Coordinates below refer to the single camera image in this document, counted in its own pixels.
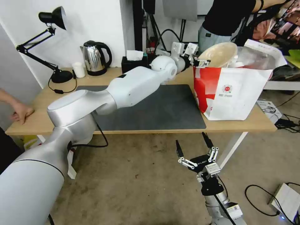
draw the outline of black desk lamp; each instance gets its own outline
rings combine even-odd
[[[55,10],[53,10],[52,13],[51,12],[40,12],[38,14],[38,18],[40,19],[40,21],[42,21],[43,23],[45,23],[48,26],[48,29],[45,30],[44,32],[40,33],[39,35],[35,36],[34,38],[30,39],[29,41],[27,41],[21,45],[18,45],[17,50],[18,50],[18,52],[21,52],[21,53],[29,56],[30,58],[38,61],[39,63],[52,69],[53,74],[51,76],[51,80],[53,83],[67,82],[73,78],[73,75],[70,71],[60,70],[58,68],[58,65],[44,61],[28,52],[34,46],[38,45],[39,43],[41,43],[41,42],[47,40],[48,38],[52,37],[53,35],[55,35],[55,28],[52,27],[52,23],[56,24],[58,27],[60,27],[64,30],[67,30],[65,11],[64,11],[63,7],[60,6],[60,7],[57,7]],[[44,39],[42,39],[38,42],[31,43],[33,40],[35,40],[36,38],[38,38],[39,36],[41,36],[47,32],[50,33],[50,35],[48,37],[45,37]]]

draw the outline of white cup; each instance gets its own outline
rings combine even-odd
[[[85,72],[84,72],[82,63],[75,62],[75,63],[72,64],[72,67],[73,67],[73,70],[74,70],[74,72],[76,74],[76,77],[78,77],[78,78],[85,77]]]

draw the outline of human hand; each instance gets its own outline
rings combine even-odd
[[[11,115],[11,119],[13,121],[20,121],[21,124],[24,124],[26,117],[30,116],[34,112],[33,108],[21,102],[14,104],[13,108],[15,112],[13,113],[13,115]]]

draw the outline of logo on bag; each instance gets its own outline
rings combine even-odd
[[[232,86],[231,85],[224,85],[223,86],[223,92],[224,93],[231,93],[232,92]]]

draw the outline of black desk mat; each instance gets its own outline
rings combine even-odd
[[[102,91],[107,86],[79,86],[77,90]],[[205,129],[200,110],[187,84],[161,85],[159,89],[128,108],[99,116],[103,131]]]

